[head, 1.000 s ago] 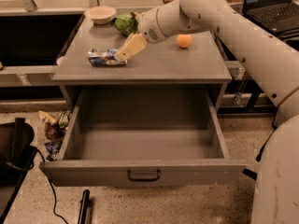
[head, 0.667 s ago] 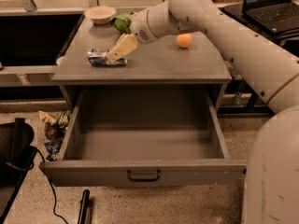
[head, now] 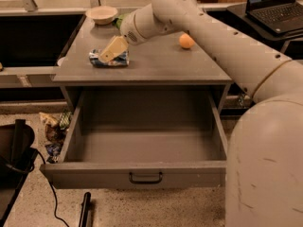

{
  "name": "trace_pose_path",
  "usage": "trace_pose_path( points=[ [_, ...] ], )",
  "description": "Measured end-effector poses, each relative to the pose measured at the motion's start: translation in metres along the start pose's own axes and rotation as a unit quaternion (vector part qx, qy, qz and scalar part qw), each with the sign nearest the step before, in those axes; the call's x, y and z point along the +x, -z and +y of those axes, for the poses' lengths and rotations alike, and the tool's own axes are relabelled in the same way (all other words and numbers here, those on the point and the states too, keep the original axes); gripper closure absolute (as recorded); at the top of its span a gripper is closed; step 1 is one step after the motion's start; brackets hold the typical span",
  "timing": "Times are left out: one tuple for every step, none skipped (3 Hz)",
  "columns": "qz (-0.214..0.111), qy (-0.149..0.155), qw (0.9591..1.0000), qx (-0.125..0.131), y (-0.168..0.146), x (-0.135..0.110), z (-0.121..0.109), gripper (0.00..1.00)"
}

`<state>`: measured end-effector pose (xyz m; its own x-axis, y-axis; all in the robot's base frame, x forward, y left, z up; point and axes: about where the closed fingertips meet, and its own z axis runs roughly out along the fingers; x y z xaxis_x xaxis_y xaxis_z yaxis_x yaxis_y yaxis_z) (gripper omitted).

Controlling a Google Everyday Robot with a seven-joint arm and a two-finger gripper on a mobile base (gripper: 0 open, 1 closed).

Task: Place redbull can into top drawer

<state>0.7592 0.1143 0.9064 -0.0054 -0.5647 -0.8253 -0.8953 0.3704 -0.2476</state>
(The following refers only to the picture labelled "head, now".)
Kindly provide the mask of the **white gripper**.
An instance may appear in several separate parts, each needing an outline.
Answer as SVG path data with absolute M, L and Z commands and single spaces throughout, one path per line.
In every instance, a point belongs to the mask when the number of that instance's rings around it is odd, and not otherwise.
M 98 55 L 100 61 L 111 61 L 126 51 L 129 44 L 140 44 L 140 35 L 135 27 L 133 12 L 122 16 L 119 30 L 122 36 L 114 36 L 110 40 Z

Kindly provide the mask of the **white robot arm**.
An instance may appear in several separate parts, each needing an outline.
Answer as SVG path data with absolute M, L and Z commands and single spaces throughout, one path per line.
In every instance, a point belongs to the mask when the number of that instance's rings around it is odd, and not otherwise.
M 126 16 L 101 52 L 184 31 L 255 105 L 227 149 L 226 227 L 303 227 L 303 65 L 201 11 L 193 0 L 151 0 Z

